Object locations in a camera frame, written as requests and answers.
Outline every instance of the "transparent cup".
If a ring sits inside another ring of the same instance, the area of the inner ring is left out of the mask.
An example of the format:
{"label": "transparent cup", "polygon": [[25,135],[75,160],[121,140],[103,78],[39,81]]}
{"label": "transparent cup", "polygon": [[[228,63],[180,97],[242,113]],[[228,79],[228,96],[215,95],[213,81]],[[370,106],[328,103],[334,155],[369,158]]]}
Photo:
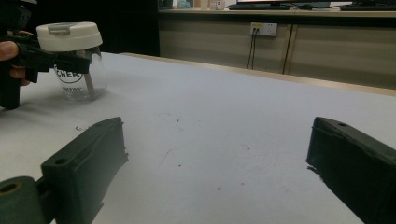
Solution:
{"label": "transparent cup", "polygon": [[54,66],[64,96],[95,100],[106,92],[107,80],[99,46],[102,38],[93,22],[63,22],[38,26],[40,48],[90,60],[89,73],[64,71]]}

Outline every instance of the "finger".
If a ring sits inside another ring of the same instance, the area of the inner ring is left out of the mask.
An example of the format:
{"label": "finger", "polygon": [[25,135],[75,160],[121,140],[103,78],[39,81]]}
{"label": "finger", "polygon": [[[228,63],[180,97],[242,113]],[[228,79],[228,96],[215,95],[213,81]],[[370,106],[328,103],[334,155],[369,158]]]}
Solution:
{"label": "finger", "polygon": [[30,81],[26,80],[26,79],[21,79],[21,86],[27,86],[30,84]]}
{"label": "finger", "polygon": [[0,42],[0,61],[11,59],[18,55],[18,46],[12,41]]}
{"label": "finger", "polygon": [[9,74],[14,78],[25,78],[26,70],[24,68],[12,68]]}

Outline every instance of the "table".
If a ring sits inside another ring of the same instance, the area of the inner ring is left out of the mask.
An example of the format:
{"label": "table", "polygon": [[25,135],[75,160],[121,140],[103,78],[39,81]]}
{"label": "table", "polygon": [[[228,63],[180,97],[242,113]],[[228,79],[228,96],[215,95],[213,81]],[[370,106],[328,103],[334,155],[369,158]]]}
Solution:
{"label": "table", "polygon": [[68,101],[55,75],[40,74],[22,88],[20,108],[0,110],[1,180],[38,179],[40,164],[90,125],[122,118],[130,160],[94,224],[361,223],[306,169],[314,118],[343,121],[396,148],[395,91],[137,55],[103,58],[102,98]]}

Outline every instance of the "power outlet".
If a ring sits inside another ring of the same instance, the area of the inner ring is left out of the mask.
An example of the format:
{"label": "power outlet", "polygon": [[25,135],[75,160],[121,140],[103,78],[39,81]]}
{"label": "power outlet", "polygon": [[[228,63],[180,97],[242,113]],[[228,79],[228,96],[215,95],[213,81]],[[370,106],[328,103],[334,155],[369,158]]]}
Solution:
{"label": "power outlet", "polygon": [[276,36],[277,23],[265,23],[262,27],[262,35]]}
{"label": "power outlet", "polygon": [[250,34],[251,35],[262,35],[262,27],[264,23],[261,22],[252,22],[250,24]]}

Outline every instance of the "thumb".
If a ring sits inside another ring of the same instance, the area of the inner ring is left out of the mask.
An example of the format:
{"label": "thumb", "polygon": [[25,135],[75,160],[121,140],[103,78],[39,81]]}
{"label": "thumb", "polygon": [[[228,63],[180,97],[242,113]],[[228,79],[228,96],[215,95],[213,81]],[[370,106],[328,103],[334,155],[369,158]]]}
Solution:
{"label": "thumb", "polygon": [[11,59],[18,55],[18,46],[12,41],[0,42],[0,61]]}

